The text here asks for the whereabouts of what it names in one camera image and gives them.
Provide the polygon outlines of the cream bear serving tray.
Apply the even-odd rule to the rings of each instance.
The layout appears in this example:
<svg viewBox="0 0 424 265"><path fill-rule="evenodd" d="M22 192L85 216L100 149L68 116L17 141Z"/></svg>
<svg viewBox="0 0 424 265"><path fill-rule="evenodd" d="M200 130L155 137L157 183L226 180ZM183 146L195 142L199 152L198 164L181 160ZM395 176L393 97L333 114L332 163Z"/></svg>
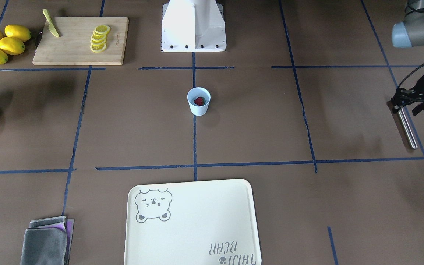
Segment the cream bear serving tray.
<svg viewBox="0 0 424 265"><path fill-rule="evenodd" d="M245 179L138 185L128 193L125 265L261 265Z"/></svg>

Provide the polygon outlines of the bamboo cutting board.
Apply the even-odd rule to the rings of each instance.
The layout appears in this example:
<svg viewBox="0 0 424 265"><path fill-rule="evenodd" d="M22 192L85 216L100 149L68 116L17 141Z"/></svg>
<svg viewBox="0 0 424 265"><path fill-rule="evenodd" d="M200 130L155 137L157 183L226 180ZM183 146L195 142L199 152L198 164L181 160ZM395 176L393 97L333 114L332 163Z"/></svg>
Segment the bamboo cutting board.
<svg viewBox="0 0 424 265"><path fill-rule="evenodd" d="M59 37L55 37L45 22L40 43L33 58L41 66L120 66L128 32L128 17L53 17ZM108 25L105 51L94 53L90 40L98 25Z"/></svg>

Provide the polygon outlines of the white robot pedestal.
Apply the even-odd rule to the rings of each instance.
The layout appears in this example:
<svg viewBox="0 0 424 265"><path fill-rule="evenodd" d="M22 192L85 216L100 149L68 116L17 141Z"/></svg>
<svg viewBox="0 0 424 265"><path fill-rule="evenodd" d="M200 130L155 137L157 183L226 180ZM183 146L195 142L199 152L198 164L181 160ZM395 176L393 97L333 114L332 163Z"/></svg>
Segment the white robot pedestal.
<svg viewBox="0 0 424 265"><path fill-rule="evenodd" d="M163 5L162 52L223 52L223 6L215 0L170 0Z"/></svg>

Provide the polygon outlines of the red strawberry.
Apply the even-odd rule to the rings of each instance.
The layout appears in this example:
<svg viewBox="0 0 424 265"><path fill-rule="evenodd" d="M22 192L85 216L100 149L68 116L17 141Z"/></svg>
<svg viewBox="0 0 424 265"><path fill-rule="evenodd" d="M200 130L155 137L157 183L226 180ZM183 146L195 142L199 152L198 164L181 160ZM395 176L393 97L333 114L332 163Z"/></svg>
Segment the red strawberry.
<svg viewBox="0 0 424 265"><path fill-rule="evenodd" d="M197 107L205 106L205 104L206 104L206 98L205 97L197 97L196 99L194 99L193 103Z"/></svg>

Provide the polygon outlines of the purple folded cloth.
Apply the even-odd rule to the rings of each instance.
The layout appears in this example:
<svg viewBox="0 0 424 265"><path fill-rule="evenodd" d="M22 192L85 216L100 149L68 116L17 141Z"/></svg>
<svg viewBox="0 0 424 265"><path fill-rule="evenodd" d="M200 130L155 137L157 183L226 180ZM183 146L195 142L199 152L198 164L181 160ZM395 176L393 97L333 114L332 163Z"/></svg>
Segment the purple folded cloth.
<svg viewBox="0 0 424 265"><path fill-rule="evenodd" d="M66 245L66 253L64 255L64 265L69 264L70 260L70 252L72 248L72 239L73 239L73 229L74 229L74 219L66 219L64 223L64 228L62 228L62 223L55 223L55 227L61 230L64 230L67 235L67 245Z"/></svg>

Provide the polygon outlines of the steel muddler black tip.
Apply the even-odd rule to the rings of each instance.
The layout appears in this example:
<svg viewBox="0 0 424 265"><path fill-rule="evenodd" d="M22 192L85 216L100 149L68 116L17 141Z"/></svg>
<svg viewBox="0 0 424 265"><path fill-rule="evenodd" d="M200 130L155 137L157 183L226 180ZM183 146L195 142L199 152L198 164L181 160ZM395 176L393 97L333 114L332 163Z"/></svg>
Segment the steel muddler black tip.
<svg viewBox="0 0 424 265"><path fill-rule="evenodd" d="M399 131L402 142L407 149L417 150L418 143L415 138L414 131L409 121L409 115L405 108L398 109L398 112L393 111L393 106L391 102L388 102L389 109L391 111L392 117L396 124L396 127Z"/></svg>

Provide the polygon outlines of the light blue plastic cup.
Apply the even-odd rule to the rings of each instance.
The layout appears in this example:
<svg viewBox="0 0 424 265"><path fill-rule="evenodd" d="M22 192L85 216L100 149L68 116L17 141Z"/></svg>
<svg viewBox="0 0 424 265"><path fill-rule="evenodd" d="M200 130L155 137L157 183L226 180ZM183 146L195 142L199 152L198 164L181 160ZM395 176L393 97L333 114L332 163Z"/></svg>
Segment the light blue plastic cup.
<svg viewBox="0 0 424 265"><path fill-rule="evenodd" d="M205 106L197 107L193 103L194 99L196 99L197 97L205 97L206 98ZM195 116L202 116L207 112L208 106L210 104L210 100L211 100L210 92L203 87L194 87L193 89L191 89L187 93L187 102L189 103L190 111Z"/></svg>

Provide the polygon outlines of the grey folded cloth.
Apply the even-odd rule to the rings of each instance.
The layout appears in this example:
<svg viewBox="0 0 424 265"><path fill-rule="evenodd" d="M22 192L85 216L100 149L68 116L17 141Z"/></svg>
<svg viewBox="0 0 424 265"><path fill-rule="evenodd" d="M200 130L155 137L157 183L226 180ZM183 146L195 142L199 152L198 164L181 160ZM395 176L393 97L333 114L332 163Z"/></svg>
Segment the grey folded cloth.
<svg viewBox="0 0 424 265"><path fill-rule="evenodd" d="M64 215L32 220L25 230L21 265L65 265L68 232Z"/></svg>

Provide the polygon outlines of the lemon slice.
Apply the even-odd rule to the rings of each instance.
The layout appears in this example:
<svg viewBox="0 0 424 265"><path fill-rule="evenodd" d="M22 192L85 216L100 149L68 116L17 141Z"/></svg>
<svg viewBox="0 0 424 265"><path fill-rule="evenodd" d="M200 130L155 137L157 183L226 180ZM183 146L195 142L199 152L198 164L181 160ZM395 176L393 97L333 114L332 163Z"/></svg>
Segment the lemon slice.
<svg viewBox="0 0 424 265"><path fill-rule="evenodd" d="M90 50L93 53L100 53L103 52L107 49L107 44L106 43L102 43L100 45L90 45Z"/></svg>
<svg viewBox="0 0 424 265"><path fill-rule="evenodd" d="M91 41L101 42L101 41L105 40L106 37L107 37L106 35L93 34L93 35L91 35Z"/></svg>
<svg viewBox="0 0 424 265"><path fill-rule="evenodd" d="M91 40L90 45L91 46L102 46L106 43L106 39L103 40Z"/></svg>
<svg viewBox="0 0 424 265"><path fill-rule="evenodd" d="M94 30L93 33L95 35L108 35L111 30L111 27L109 25L98 25Z"/></svg>

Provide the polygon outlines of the yellow-green plastic knife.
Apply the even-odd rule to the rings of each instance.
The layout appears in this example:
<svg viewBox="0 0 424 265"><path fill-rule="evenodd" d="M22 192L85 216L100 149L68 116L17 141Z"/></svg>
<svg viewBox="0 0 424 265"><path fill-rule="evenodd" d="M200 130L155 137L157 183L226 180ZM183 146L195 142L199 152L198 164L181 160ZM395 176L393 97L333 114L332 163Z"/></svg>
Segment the yellow-green plastic knife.
<svg viewBox="0 0 424 265"><path fill-rule="evenodd" d="M43 9L42 10L42 13L43 13L44 17L46 18L46 21L48 22L48 30L49 30L49 32L54 37L59 38L60 37L59 32L57 31L57 29L56 29L56 27L54 25L54 22L52 20L52 16L49 13L49 10Z"/></svg>

